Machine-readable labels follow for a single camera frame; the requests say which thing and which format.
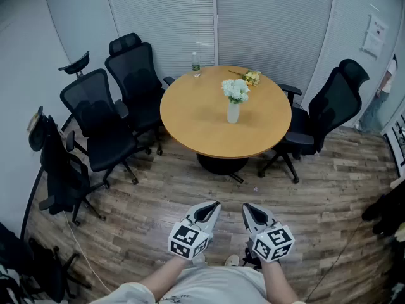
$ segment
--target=person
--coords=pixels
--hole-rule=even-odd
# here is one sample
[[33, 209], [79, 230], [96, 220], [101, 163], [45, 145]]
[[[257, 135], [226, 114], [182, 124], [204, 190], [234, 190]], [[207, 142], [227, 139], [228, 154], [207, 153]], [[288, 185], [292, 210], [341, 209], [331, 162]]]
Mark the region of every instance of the person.
[[388, 70], [386, 71], [384, 78], [378, 87], [373, 101], [368, 106], [367, 110], [361, 117], [359, 123], [356, 124], [356, 128], [360, 132], [371, 132], [373, 130], [373, 125], [375, 123], [375, 117], [382, 106], [382, 104], [388, 99], [392, 82], [394, 81], [394, 77], [396, 71], [398, 69], [398, 61], [396, 56], [394, 55], [393, 59], [390, 61], [388, 66]]
[[187, 259], [174, 256], [140, 282], [122, 284], [92, 304], [304, 304], [278, 262], [261, 261], [263, 273], [239, 267], [237, 255], [230, 256], [224, 267], [186, 269], [188, 264]]

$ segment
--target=plastic bottle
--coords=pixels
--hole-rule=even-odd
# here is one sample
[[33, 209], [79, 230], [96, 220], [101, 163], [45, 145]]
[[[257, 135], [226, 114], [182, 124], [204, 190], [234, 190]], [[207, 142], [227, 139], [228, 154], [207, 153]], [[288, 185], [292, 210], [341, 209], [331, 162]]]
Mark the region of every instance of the plastic bottle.
[[198, 60], [197, 52], [192, 53], [191, 65], [193, 76], [199, 77], [201, 73], [200, 73], [200, 61]]

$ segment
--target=white vase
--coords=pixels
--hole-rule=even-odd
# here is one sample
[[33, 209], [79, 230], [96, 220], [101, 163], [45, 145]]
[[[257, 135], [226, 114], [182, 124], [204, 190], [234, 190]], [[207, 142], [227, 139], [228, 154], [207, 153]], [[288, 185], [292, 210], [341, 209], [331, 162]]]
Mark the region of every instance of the white vase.
[[234, 124], [239, 118], [239, 104], [229, 102], [228, 105], [228, 122]]

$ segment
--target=round wooden table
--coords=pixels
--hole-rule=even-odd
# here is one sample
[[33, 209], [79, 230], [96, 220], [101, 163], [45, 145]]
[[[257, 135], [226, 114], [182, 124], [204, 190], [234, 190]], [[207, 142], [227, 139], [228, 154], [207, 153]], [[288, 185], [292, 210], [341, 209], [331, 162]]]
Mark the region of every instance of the round wooden table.
[[250, 156], [276, 145], [291, 122], [291, 107], [281, 88], [264, 75], [251, 86], [249, 100], [240, 104], [239, 120], [227, 121], [229, 100], [222, 82], [246, 73], [239, 66], [211, 66], [200, 77], [189, 72], [170, 85], [160, 113], [169, 134], [197, 153], [201, 165], [215, 174], [240, 170]]

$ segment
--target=laminate flooring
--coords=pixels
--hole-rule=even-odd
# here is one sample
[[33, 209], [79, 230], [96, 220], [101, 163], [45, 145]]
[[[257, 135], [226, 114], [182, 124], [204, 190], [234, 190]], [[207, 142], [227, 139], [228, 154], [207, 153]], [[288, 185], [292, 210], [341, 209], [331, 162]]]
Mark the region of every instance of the laminate flooring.
[[[75, 121], [77, 140], [85, 139]], [[105, 216], [105, 222], [81, 206], [79, 227], [71, 222], [75, 236], [93, 269], [110, 289], [124, 282], [137, 282], [156, 270], [171, 255], [168, 235], [188, 208], [203, 201], [218, 200], [222, 212], [214, 230], [213, 242], [204, 252], [209, 265], [222, 265], [233, 254], [244, 255], [248, 239], [241, 206], [252, 202], [269, 208], [287, 224], [296, 243], [291, 254], [281, 260], [285, 274], [301, 300], [306, 300], [321, 277], [347, 248], [333, 269], [313, 292], [308, 303], [383, 303], [389, 291], [383, 288], [392, 256], [389, 239], [372, 233], [373, 223], [361, 223], [363, 210], [389, 191], [397, 178], [389, 148], [380, 136], [361, 135], [339, 128], [325, 139], [321, 153], [292, 160], [300, 178], [293, 184], [282, 161], [256, 176], [258, 168], [271, 157], [269, 151], [250, 158], [238, 173], [245, 181], [237, 183], [228, 176], [213, 175], [203, 169], [196, 154], [162, 131], [163, 155], [145, 152], [127, 161], [139, 179], [138, 185], [123, 165], [118, 165], [104, 187], [88, 196]], [[146, 135], [143, 143], [153, 143]], [[75, 150], [85, 163], [87, 158]], [[103, 173], [92, 173], [93, 183]], [[66, 260], [80, 252], [63, 213], [50, 215], [39, 211], [47, 197], [47, 175], [39, 182], [27, 223], [25, 238], [35, 237], [44, 246], [58, 246]], [[107, 294], [90, 271], [83, 256], [72, 266], [78, 278], [92, 284], [92, 290], [78, 288], [72, 303], [87, 303]]]

